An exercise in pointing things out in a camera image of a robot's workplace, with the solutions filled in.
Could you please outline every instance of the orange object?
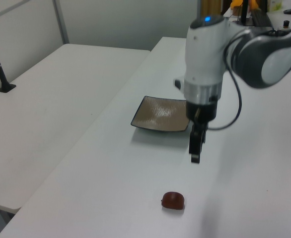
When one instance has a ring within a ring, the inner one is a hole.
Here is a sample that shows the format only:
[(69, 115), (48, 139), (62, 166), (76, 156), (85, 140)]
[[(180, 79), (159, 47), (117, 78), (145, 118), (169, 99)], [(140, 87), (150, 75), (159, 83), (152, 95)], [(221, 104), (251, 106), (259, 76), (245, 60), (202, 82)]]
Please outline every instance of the orange object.
[[(249, 7), (251, 10), (259, 8), (256, 0), (249, 0)], [(233, 0), (230, 4), (230, 8), (233, 9), (234, 7), (240, 7), (243, 4), (243, 0)]]

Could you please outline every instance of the square plate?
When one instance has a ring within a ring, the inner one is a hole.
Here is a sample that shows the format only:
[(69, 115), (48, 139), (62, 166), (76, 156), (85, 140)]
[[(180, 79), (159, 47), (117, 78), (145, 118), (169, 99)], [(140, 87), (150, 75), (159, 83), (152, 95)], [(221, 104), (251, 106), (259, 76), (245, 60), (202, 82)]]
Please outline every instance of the square plate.
[(186, 117), (186, 101), (145, 96), (131, 125), (156, 131), (185, 131), (189, 119)]

